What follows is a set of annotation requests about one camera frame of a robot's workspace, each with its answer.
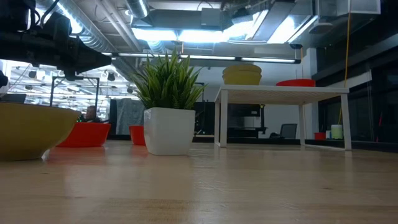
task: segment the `white shelf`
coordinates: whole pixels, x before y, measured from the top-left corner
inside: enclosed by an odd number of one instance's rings
[[[222,85],[216,101],[221,90],[228,90],[228,103],[265,105],[305,105],[349,93],[348,88]]]

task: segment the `white table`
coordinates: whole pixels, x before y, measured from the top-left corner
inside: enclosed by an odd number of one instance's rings
[[[343,112],[345,149],[350,150],[351,132],[349,127],[348,93],[348,88],[222,85],[215,100],[215,143],[220,147],[226,147],[228,103],[298,105],[300,144],[304,146],[305,124],[303,106],[307,103],[315,103],[321,100],[340,96],[341,109]]]

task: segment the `red object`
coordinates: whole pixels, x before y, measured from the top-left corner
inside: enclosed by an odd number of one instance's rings
[[[129,129],[132,143],[137,146],[145,146],[144,126],[131,125]]]
[[[100,147],[108,137],[110,124],[76,123],[68,138],[58,147]]]
[[[315,140],[325,140],[326,139],[326,133],[314,133],[315,135]]]
[[[315,80],[312,79],[296,79],[286,80],[276,84],[277,86],[304,86],[304,87],[315,87]]]

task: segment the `yellow cable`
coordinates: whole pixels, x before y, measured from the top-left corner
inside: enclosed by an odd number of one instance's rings
[[[345,77],[344,77],[344,88],[346,88],[347,85],[347,76],[348,76],[348,54],[349,54],[349,32],[351,29],[351,6],[353,5],[353,2],[349,2],[349,12],[348,12],[348,25],[347,25],[347,45],[346,45],[346,71],[345,71]],[[338,117],[338,124],[341,123],[341,115],[342,115],[343,110],[341,109],[340,105],[340,115]]]

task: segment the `office chair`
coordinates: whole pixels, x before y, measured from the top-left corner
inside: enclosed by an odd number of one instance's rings
[[[295,139],[297,131],[297,124],[282,124],[280,127],[280,134],[271,133],[270,139]]]

